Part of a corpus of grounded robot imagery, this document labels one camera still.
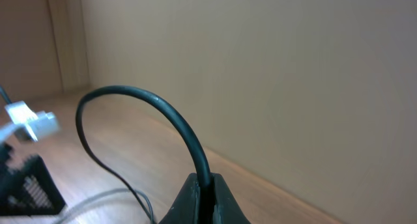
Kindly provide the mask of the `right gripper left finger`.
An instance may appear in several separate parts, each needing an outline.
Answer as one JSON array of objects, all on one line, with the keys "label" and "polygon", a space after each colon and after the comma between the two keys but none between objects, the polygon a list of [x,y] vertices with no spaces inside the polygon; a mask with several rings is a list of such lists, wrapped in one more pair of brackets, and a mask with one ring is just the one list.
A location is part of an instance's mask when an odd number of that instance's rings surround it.
[{"label": "right gripper left finger", "polygon": [[167,214],[159,224],[196,224],[199,213],[199,184],[197,175],[188,175]]}]

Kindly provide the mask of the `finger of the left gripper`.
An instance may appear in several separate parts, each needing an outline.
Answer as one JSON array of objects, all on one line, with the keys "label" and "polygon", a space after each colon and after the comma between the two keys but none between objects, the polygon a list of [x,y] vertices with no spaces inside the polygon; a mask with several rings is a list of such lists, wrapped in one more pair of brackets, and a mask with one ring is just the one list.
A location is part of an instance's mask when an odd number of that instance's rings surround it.
[{"label": "finger of the left gripper", "polygon": [[28,157],[17,169],[2,166],[2,216],[54,216],[65,206],[66,202],[40,156]]}]

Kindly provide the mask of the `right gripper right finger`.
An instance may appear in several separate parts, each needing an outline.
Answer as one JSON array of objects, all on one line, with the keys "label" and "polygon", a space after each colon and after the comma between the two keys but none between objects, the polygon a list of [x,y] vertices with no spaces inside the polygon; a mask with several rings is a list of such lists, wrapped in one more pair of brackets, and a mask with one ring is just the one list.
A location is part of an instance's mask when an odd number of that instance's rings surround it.
[{"label": "right gripper right finger", "polygon": [[213,224],[250,224],[222,175],[213,173]]}]

